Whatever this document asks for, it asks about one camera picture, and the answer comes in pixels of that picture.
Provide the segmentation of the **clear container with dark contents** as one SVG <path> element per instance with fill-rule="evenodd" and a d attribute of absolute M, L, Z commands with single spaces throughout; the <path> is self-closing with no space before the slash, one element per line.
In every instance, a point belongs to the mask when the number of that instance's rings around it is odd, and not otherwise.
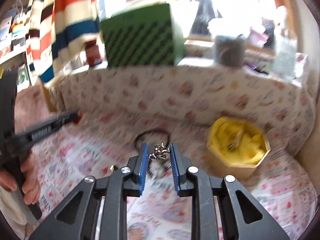
<path fill-rule="evenodd" d="M 214 42 L 215 62 L 226 67 L 241 68 L 250 27 L 245 23 L 214 18 L 208 23 L 208 29 Z"/>

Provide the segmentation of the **striped hanging towel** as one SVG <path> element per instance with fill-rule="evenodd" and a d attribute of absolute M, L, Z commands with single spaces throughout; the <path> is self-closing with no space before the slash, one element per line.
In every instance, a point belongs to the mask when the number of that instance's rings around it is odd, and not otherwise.
<path fill-rule="evenodd" d="M 29 0 L 27 16 L 29 68 L 44 83 L 99 38 L 97 0 Z"/>

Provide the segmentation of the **hexagonal cardboard jewelry box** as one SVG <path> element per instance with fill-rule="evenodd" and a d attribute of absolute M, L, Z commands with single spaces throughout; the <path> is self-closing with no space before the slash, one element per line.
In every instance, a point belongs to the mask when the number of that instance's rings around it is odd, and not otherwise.
<path fill-rule="evenodd" d="M 247 179 L 271 150 L 266 134 L 245 119 L 223 116 L 209 129 L 206 158 L 215 174 Z"/>

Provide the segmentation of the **brown medicine bottle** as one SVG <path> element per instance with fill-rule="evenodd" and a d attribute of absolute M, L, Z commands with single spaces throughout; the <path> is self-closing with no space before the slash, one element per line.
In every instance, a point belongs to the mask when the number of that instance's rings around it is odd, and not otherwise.
<path fill-rule="evenodd" d="M 94 67 L 102 63 L 103 59 L 96 40 L 91 40 L 85 43 L 85 53 L 87 63 L 90 67 Z"/>

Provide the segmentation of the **baby bear patterned cloth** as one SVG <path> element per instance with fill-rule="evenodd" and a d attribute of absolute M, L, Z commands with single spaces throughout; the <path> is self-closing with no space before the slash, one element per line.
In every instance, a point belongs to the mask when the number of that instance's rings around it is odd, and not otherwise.
<path fill-rule="evenodd" d="M 221 116 L 242 118 L 297 154 L 316 121 L 316 105 L 300 82 L 202 58 L 176 67 L 82 67 L 57 77 L 50 89 L 60 111 L 118 109 L 203 125 Z"/>

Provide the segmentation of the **silver charm jewelry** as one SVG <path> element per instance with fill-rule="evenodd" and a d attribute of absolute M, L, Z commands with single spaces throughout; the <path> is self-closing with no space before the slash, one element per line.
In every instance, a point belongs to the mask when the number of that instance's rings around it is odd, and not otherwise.
<path fill-rule="evenodd" d="M 149 154 L 148 175 L 152 180 L 162 179 L 171 169 L 170 149 L 164 144 L 156 145 Z"/>

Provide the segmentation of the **yellow cloth in box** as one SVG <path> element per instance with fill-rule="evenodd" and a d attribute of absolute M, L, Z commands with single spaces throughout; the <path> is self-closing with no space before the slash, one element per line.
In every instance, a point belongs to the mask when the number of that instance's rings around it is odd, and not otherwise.
<path fill-rule="evenodd" d="M 267 153 L 261 130 L 248 121 L 226 116 L 211 126 L 207 147 L 228 166 L 257 165 Z"/>

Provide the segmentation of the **clear spray bottle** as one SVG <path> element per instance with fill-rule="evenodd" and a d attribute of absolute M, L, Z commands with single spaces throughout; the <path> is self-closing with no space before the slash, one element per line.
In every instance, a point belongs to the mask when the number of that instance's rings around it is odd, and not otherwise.
<path fill-rule="evenodd" d="M 284 5 L 277 7 L 274 23 L 274 48 L 276 54 L 272 62 L 272 69 L 280 78 L 292 81 L 296 78 L 297 36 L 289 28 L 288 12 Z"/>

